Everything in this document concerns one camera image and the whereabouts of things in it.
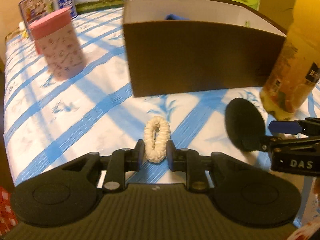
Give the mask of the pink lidded canister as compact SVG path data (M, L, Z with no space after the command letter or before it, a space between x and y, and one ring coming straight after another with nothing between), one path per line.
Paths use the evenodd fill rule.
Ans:
M86 58L72 25L71 8L51 12L29 25L35 48L57 81L71 79L86 66Z

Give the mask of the black round powder puff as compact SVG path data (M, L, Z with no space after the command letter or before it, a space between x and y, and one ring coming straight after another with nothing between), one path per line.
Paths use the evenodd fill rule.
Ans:
M232 144L244 152L260 150L260 139L265 136L265 122L250 101L235 98L225 109L225 128Z

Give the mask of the blue white checked bedsheet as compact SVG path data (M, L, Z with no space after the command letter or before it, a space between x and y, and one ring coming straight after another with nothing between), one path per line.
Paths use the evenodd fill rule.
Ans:
M123 10L108 9L73 21L86 68L56 81L34 44L21 36L7 43L4 141L15 184L88 152L109 155L132 148L145 124L161 116L178 148L202 155L226 153L264 170L264 152L242 153L229 141L224 115L234 98L259 111L259 88L249 87L136 98L132 94L122 29Z

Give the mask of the red white checked cloth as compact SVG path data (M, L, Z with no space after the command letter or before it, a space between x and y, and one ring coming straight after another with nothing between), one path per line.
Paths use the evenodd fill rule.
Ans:
M0 235L4 236L18 224L16 216L10 205L11 194L0 187Z

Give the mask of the brown cardboard shoe box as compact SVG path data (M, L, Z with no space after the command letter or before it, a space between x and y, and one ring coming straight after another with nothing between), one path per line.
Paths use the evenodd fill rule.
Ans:
M168 14L189 21L166 21ZM230 0L126 0L123 32L136 97L260 87L286 37Z

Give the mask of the blue white milk carton box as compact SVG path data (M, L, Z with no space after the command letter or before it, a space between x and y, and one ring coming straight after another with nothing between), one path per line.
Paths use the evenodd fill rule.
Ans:
M68 7L71 9L71 19L76 18L78 15L74 0L23 0L18 5L27 33L31 39L33 39L33 36L29 25L35 20L39 20L51 12Z

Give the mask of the blue knit sock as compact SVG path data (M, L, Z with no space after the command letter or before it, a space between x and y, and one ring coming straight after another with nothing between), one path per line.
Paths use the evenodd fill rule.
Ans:
M175 15L175 14L168 14L165 17L165 20L166 21L189 21L188 18L185 18L185 17L182 17L182 16L178 16L178 15Z

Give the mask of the orange juice bottle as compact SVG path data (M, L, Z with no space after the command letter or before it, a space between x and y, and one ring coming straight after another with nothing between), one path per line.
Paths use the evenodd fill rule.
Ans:
M267 113L277 120L294 116L319 81L319 0L296 0L293 22L260 92Z

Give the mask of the cream knitted hair scrunchie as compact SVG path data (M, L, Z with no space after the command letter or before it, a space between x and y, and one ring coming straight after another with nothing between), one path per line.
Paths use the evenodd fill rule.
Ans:
M149 162L160 163L164 160L170 136L170 125L163 117L154 116L146 123L143 140L145 156Z

